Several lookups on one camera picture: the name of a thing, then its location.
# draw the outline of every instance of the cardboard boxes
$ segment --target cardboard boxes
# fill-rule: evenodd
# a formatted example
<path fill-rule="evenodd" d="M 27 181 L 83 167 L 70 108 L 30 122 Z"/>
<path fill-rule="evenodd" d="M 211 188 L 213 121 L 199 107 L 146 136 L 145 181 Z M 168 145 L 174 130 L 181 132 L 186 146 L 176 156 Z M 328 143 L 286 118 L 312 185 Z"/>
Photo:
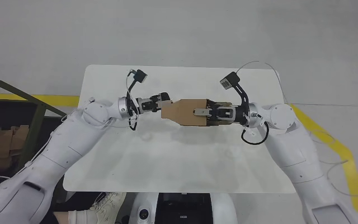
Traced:
<path fill-rule="evenodd" d="M 13 156 L 21 154 L 28 133 L 28 125 L 0 130 L 0 171 L 11 166 Z"/>

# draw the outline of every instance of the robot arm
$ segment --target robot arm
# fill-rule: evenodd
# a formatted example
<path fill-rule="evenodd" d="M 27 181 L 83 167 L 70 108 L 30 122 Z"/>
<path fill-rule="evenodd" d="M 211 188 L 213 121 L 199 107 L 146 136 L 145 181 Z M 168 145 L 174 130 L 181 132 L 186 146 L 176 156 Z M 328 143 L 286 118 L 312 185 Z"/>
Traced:
<path fill-rule="evenodd" d="M 138 82 L 146 77 L 140 70 L 131 73 Z M 170 102 L 167 93 L 138 98 L 135 102 L 126 96 L 112 104 L 89 99 L 52 132 L 38 156 L 0 184 L 0 223 L 40 223 L 50 207 L 57 182 L 93 148 L 115 120 L 160 110 L 165 102 Z"/>
<path fill-rule="evenodd" d="M 261 107 L 256 103 L 249 103 L 246 93 L 238 84 L 239 80 L 233 72 L 220 83 L 225 89 L 233 87 L 237 90 L 242 99 L 241 105 L 210 101 L 212 103 L 207 104 L 206 108 L 195 109 L 194 114 L 206 114 L 207 125 L 226 122 L 223 124 L 239 123 L 246 129 L 257 128 L 263 139 L 260 143 L 265 143 L 272 159 L 296 189 L 306 223 L 358 223 L 357 213 L 342 203 L 323 173 L 317 149 L 292 108 L 287 104 Z M 273 129 L 281 132 L 269 132 Z"/>

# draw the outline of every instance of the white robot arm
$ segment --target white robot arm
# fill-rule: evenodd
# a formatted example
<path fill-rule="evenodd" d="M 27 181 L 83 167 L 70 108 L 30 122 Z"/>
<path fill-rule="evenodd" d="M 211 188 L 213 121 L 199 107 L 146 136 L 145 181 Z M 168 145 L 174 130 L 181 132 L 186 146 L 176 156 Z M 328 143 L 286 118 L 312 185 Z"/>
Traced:
<path fill-rule="evenodd" d="M 135 82 L 147 76 L 142 71 L 131 70 L 134 82 L 127 97 L 114 103 L 89 99 L 85 106 L 68 115 L 52 132 L 48 144 L 39 155 L 26 163 L 15 176 L 0 184 L 0 223 L 39 223 L 46 215 L 54 188 L 65 172 L 85 156 L 108 127 L 118 120 L 129 119 L 147 111 L 157 111 L 167 93 L 147 99 L 133 99 L 130 89 Z"/>
<path fill-rule="evenodd" d="M 271 105 L 266 109 L 249 104 L 249 108 L 249 126 L 257 127 L 262 137 L 266 136 L 267 130 L 255 114 L 261 114 L 271 128 L 286 130 L 282 134 L 269 133 L 265 145 L 296 189 L 306 223 L 358 223 L 357 213 L 342 203 L 323 173 L 317 149 L 292 108 L 286 104 Z"/>

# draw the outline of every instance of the black cable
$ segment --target black cable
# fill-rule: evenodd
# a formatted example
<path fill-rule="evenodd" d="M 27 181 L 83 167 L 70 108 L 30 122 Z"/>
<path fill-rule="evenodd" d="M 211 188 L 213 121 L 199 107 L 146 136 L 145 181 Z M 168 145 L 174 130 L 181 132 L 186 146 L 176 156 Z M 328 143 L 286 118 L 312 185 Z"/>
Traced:
<path fill-rule="evenodd" d="M 247 144 L 252 144 L 252 145 L 254 145 L 254 146 L 256 146 L 256 145 L 258 145 L 258 144 L 263 144 L 263 143 L 267 140 L 267 137 L 269 136 L 269 131 L 270 131 L 268 123 L 267 123 L 267 122 L 264 122 L 264 124 L 265 124 L 265 126 L 266 126 L 266 130 L 267 130 L 267 131 L 266 131 L 266 135 L 265 135 L 265 137 L 263 138 L 262 141 L 260 141 L 260 142 L 248 142 L 246 139 L 244 139 L 244 134 L 245 134 L 245 132 L 246 132 L 245 129 L 242 130 L 241 139 L 242 139 L 244 142 L 246 142 Z"/>

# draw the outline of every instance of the black panel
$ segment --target black panel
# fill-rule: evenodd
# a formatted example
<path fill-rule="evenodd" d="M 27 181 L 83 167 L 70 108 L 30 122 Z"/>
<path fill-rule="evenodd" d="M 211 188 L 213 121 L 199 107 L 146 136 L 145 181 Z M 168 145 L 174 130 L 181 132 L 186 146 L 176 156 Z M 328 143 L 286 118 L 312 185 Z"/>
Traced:
<path fill-rule="evenodd" d="M 213 224 L 210 194 L 159 193 L 155 224 Z"/>

